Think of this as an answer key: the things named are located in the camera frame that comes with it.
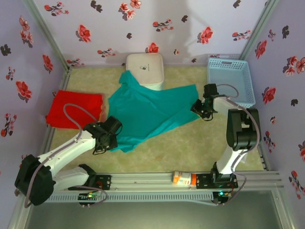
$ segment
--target beige carpet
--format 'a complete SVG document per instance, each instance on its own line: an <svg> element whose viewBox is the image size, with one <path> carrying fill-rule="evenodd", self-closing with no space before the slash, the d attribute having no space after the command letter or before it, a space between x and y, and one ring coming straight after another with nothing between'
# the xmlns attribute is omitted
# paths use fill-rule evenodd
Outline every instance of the beige carpet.
<svg viewBox="0 0 305 229"><path fill-rule="evenodd" d="M74 69L68 91L104 93L109 98L119 87L119 78L124 68ZM206 84L205 67L165 67L165 89L196 84L200 98ZM108 99L105 100L108 112ZM51 148L63 144L78 132L56 130ZM211 122L198 119L162 135L153 137L136 147L132 152L106 152L93 156L90 150L64 169L87 164L96 172L172 172L210 171L226 148L226 117L215 114ZM237 170L262 170L257 151L240 163Z"/></svg>

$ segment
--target teal cloth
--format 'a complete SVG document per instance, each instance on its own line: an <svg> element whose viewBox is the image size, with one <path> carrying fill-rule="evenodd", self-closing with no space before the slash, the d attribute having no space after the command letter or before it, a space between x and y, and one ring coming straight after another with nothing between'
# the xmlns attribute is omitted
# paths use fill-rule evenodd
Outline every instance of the teal cloth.
<svg viewBox="0 0 305 229"><path fill-rule="evenodd" d="M123 128L112 151L129 152L150 137L198 118L190 110L198 99L195 84L155 91L139 85L130 71L122 73L119 83L121 87L109 99L109 116Z"/></svg>

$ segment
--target glass panel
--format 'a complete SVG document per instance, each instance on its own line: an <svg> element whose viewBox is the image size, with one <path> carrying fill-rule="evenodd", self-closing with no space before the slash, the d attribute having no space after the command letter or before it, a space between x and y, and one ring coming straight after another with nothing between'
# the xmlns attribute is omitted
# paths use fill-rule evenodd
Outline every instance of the glass panel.
<svg viewBox="0 0 305 229"><path fill-rule="evenodd" d="M241 192L227 206L188 202L77 203L33 207L27 229L281 229L270 191Z"/></svg>

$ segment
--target black bracket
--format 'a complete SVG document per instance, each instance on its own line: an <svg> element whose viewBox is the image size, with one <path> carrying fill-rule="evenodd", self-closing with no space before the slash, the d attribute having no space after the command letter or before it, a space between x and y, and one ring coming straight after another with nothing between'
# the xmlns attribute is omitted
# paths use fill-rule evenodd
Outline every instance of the black bracket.
<svg viewBox="0 0 305 229"><path fill-rule="evenodd" d="M225 183L214 183L213 175L209 173L196 174L197 189L218 189L218 188L238 188L238 183L235 175L232 175L232 180Z"/></svg>

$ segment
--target white lid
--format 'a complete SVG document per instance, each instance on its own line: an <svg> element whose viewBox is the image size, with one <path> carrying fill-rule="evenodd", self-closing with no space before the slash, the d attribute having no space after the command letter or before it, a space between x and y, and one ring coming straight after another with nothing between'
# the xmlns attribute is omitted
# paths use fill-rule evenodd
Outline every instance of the white lid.
<svg viewBox="0 0 305 229"><path fill-rule="evenodd" d="M131 71L140 85L164 81L163 59L158 53L130 54L127 56L126 70Z"/></svg>

